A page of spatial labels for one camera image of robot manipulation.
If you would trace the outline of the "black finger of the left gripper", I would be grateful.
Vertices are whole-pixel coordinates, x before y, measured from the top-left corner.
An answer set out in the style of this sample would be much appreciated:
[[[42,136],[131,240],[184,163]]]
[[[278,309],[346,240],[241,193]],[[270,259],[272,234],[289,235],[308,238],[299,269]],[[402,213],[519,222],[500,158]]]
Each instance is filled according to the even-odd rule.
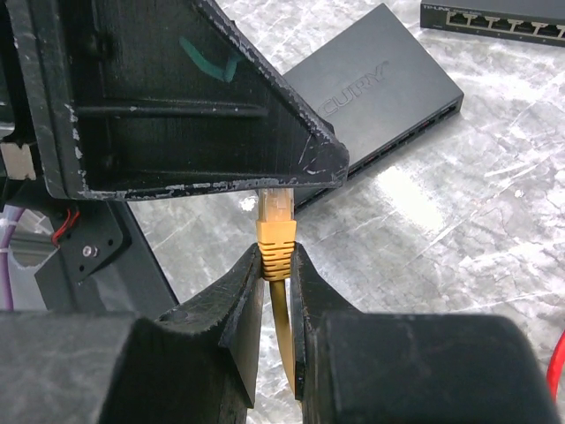
[[[214,1],[10,1],[20,131],[56,199],[333,188],[347,148]]]

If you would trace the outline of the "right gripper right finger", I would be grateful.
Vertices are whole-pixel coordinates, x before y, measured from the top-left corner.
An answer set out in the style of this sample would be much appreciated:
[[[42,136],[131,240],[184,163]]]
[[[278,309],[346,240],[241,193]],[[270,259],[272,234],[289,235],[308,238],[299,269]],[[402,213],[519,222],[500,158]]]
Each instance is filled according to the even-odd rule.
[[[556,423],[525,334],[492,314],[364,313],[306,250],[291,257],[296,399],[306,423]]]

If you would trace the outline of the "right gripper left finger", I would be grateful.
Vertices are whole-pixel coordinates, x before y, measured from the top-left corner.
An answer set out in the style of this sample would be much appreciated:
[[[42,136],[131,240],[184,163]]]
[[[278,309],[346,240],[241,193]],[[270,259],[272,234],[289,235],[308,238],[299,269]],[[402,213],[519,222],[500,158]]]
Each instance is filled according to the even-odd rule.
[[[242,423],[253,407],[263,287],[251,245],[159,319],[4,312],[4,423]]]

